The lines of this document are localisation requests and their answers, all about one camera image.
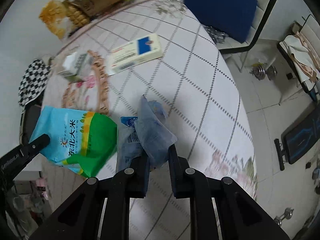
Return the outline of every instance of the sun logo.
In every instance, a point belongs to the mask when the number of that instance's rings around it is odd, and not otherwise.
[[[60,138],[60,142],[61,142],[62,147],[67,148],[68,139],[66,141],[64,141],[63,138]]]

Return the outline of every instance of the white wall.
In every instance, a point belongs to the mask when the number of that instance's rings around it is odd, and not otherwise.
[[[38,19],[48,1],[15,0],[0,22],[0,156],[19,144],[18,88],[24,71],[34,58],[55,54],[61,47]],[[39,165],[36,160],[29,168],[36,170]]]
[[[277,0],[260,38],[282,40],[294,20],[303,24],[302,16],[307,18],[310,13],[303,0]]]

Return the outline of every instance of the green and blue bag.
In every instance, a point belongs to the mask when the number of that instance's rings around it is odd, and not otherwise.
[[[103,114],[45,106],[30,141],[44,133],[50,144],[41,154],[87,178],[116,152],[117,125]]]

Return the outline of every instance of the chair backrest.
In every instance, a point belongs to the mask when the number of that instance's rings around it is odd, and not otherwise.
[[[308,49],[311,50],[318,63],[320,63],[320,25],[310,14],[300,30],[305,37]]]
[[[257,9],[246,42],[252,47],[266,24],[276,0],[257,0]]]

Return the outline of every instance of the white checkered tablecloth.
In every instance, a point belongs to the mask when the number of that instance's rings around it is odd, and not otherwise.
[[[100,21],[70,46],[79,44],[106,58],[111,49],[127,41],[158,34],[162,58],[108,78],[110,117],[119,123],[121,116],[136,115],[142,94],[157,100],[167,110],[168,127],[178,138],[178,155],[208,177],[232,177],[255,198],[256,166],[249,123],[225,61],[191,11],[178,18],[158,14],[152,9],[154,2],[149,0]],[[44,102],[55,106],[49,103],[61,100],[55,93],[46,92]],[[116,155],[97,177],[111,177],[115,168]],[[150,173],[147,196],[131,200],[130,239],[189,239],[189,225],[189,200],[172,195],[166,163]]]

